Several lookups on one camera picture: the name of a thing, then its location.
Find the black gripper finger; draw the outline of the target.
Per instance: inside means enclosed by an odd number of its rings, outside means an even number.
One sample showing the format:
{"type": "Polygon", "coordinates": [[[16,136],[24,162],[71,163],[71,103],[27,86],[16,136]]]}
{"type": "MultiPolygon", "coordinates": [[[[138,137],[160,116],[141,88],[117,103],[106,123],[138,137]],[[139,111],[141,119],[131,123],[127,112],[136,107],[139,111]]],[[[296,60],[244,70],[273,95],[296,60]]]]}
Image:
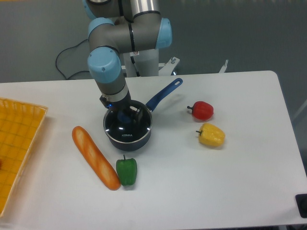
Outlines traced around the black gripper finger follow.
{"type": "Polygon", "coordinates": [[[135,122],[136,124],[140,123],[142,117],[143,117],[143,109],[142,107],[131,107],[130,108],[131,111],[131,118],[133,120],[133,122],[135,122]]]}

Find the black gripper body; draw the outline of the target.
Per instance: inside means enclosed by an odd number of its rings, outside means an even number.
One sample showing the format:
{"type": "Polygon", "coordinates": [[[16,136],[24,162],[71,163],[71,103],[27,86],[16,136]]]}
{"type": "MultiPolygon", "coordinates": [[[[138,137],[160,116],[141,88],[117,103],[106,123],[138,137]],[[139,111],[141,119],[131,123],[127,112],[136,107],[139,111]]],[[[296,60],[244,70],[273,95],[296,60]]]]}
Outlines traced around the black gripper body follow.
{"type": "Polygon", "coordinates": [[[104,114],[104,117],[106,117],[112,111],[120,112],[122,116],[132,117],[132,110],[130,108],[131,106],[130,94],[127,94],[122,100],[116,102],[110,101],[106,95],[101,95],[99,100],[103,104],[103,106],[107,109],[107,111],[104,114]]]}

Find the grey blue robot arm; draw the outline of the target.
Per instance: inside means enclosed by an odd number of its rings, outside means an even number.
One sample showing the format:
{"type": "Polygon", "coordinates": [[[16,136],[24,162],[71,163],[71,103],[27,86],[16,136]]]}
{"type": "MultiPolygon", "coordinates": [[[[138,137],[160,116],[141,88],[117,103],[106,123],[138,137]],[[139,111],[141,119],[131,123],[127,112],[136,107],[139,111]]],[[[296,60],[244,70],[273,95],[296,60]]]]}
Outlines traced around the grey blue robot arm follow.
{"type": "Polygon", "coordinates": [[[84,0],[91,18],[87,65],[103,105],[131,112],[131,97],[122,73],[120,54],[169,47],[170,21],[163,18],[156,0],[84,0]]]}

